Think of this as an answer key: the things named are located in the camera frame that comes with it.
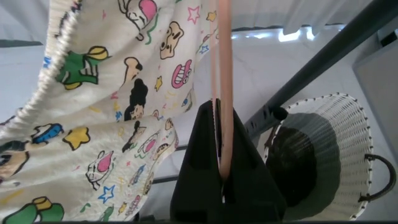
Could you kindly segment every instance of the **black plastic clothespin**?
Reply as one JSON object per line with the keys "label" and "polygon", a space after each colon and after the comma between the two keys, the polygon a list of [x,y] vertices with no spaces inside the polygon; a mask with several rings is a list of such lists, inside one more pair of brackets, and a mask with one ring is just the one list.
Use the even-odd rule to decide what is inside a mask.
{"label": "black plastic clothespin", "polygon": [[[217,111],[220,101],[217,100]],[[199,107],[172,201],[174,222],[253,223],[283,219],[286,203],[234,110],[230,175],[223,184],[216,155],[211,101]]]}

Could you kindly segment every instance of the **white tile floor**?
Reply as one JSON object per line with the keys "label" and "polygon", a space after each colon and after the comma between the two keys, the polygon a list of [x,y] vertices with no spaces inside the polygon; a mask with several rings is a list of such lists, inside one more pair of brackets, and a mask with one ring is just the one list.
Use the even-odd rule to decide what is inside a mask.
{"label": "white tile floor", "polygon": [[[341,26],[328,26],[316,37],[311,35],[309,28],[303,28],[298,33],[285,37],[280,35],[281,30],[279,29],[235,33],[233,35],[234,108],[242,122],[249,119],[341,28]],[[357,98],[370,120],[375,154],[388,158],[397,167],[352,69],[355,62],[377,49],[376,37],[368,39],[289,100],[287,104],[336,92],[347,93]],[[188,144],[197,109],[211,97],[209,54],[204,56],[196,68],[195,90],[197,93],[196,107],[174,119],[180,137],[180,145]],[[164,161],[155,176],[177,174],[183,155],[184,152],[176,152],[171,155]],[[381,190],[387,181],[387,169],[376,162],[371,192]],[[174,186],[174,182],[154,185],[147,203],[141,210],[142,214],[151,213],[157,218],[167,218],[169,215],[168,204]],[[397,187],[389,195],[370,203],[359,219],[398,220],[396,208],[398,208]]]}

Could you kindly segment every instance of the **black pole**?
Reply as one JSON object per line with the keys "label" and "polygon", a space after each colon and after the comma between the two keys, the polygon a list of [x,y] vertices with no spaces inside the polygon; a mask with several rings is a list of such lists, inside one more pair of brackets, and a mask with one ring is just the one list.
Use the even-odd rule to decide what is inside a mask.
{"label": "black pole", "polygon": [[271,127],[265,127],[264,114],[272,114],[314,79],[319,77],[359,44],[372,36],[398,15],[398,1],[373,0],[329,43],[302,67],[258,112],[245,124],[249,136],[255,138]]}

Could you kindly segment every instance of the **drying rack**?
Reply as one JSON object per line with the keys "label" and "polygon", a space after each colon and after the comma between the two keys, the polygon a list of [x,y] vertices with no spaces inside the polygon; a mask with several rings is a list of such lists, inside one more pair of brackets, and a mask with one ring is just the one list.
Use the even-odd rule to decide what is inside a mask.
{"label": "drying rack", "polygon": [[[279,123],[274,117],[274,110],[397,16],[398,1],[373,0],[369,3],[244,124],[249,137],[255,142],[263,132]],[[186,148],[179,146],[176,151]],[[161,177],[154,179],[152,184],[177,179],[178,175]]]}

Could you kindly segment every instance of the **pink star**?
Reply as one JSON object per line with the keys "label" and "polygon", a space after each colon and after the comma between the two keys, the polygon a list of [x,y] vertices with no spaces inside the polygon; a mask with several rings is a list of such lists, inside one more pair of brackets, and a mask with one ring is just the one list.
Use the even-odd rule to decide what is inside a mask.
{"label": "pink star", "polygon": [[199,9],[200,9],[200,6],[194,8],[194,9],[192,9],[191,7],[188,7],[189,17],[188,17],[187,21],[192,21],[196,25],[198,18],[200,18]]}

